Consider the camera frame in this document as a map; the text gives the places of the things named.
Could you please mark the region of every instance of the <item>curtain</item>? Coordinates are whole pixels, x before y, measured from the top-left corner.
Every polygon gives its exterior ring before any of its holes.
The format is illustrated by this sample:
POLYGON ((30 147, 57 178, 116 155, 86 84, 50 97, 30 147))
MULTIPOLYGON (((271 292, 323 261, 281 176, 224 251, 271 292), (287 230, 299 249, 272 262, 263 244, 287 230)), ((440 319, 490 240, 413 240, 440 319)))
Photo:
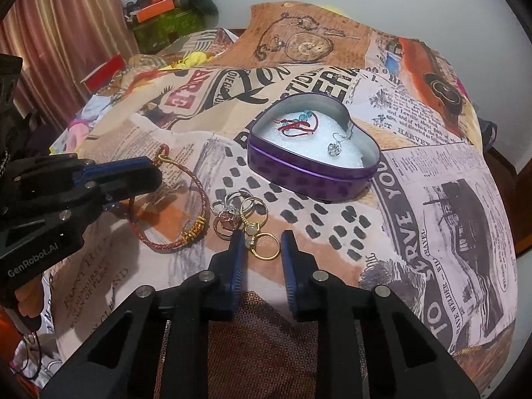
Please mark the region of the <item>curtain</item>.
POLYGON ((0 23, 0 52, 24 59, 15 104, 64 129, 89 91, 80 83, 100 64, 138 53, 120 0, 17 0, 0 23))

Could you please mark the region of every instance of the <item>red string bracelet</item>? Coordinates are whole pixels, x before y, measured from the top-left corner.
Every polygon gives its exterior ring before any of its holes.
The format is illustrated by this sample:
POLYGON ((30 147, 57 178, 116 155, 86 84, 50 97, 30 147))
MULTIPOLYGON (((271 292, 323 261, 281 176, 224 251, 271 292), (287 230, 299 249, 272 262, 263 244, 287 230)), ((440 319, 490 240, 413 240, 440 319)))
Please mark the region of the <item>red string bracelet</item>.
POLYGON ((169 146, 167 146, 166 144, 161 144, 161 146, 159 147, 159 150, 155 154, 153 163, 157 167, 160 167, 163 163, 169 163, 171 165, 174 165, 180 170, 182 170, 184 173, 186 173, 192 179, 192 181, 198 187, 199 196, 201 197, 201 214, 193 222, 191 226, 186 227, 185 229, 182 230, 181 234, 179 235, 176 241, 165 244, 165 245, 160 245, 160 244, 157 244, 157 243, 154 243, 148 240, 145 234, 139 229, 137 225, 137 217, 135 217, 135 213, 133 211, 133 207, 135 205, 135 197, 129 198, 129 222, 131 222, 131 227, 133 228, 133 232, 135 233, 135 235, 138 237, 140 241, 142 241, 146 246, 148 246, 150 249, 153 249, 153 250, 173 250, 173 249, 177 249, 178 247, 181 247, 181 246, 184 246, 184 245, 187 245, 193 242, 201 234, 207 222, 208 199, 207 199, 207 194, 205 193, 205 190, 203 189, 203 186, 200 180, 186 166, 183 166, 180 163, 170 159, 168 156, 169 153, 170 153, 169 146))

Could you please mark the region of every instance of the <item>wooden floor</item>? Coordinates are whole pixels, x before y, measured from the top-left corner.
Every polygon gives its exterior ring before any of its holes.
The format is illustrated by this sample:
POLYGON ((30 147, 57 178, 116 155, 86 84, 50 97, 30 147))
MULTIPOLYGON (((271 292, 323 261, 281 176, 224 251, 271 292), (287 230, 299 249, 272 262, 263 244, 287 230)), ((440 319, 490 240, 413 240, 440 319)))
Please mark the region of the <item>wooden floor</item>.
POLYGON ((522 255, 532 247, 532 166, 516 176, 497 152, 484 157, 508 215, 515 254, 522 255))

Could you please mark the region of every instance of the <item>human hand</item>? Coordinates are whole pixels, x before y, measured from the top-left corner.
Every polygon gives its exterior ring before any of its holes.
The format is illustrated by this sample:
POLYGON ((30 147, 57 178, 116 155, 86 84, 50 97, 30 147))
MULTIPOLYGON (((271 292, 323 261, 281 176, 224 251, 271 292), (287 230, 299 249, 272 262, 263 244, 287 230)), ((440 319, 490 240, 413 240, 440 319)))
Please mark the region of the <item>human hand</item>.
POLYGON ((35 318, 44 309, 44 288, 41 275, 30 280, 15 291, 19 301, 19 312, 22 316, 35 318))

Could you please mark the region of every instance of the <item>metal screw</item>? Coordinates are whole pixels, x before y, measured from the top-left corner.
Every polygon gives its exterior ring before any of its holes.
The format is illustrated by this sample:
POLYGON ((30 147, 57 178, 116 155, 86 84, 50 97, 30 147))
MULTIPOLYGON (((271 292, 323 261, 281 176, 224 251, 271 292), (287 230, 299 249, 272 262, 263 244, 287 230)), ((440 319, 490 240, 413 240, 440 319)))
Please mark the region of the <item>metal screw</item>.
POLYGON ((329 273, 323 270, 316 270, 314 273, 312 273, 312 277, 318 282, 325 282, 327 279, 329 279, 329 273))
POLYGON ((151 287, 150 285, 140 285, 135 291, 135 294, 138 297, 144 298, 150 295, 152 292, 153 292, 153 287, 151 287))
POLYGON ((210 270, 203 270, 199 274, 199 279, 201 282, 210 282, 215 276, 215 274, 210 270))
POLYGON ((70 210, 63 210, 61 213, 59 213, 59 219, 62 221, 70 219, 70 216, 72 216, 72 212, 70 210))
POLYGON ((386 285, 377 285, 375 287, 375 294, 379 297, 389 297, 392 292, 386 285))

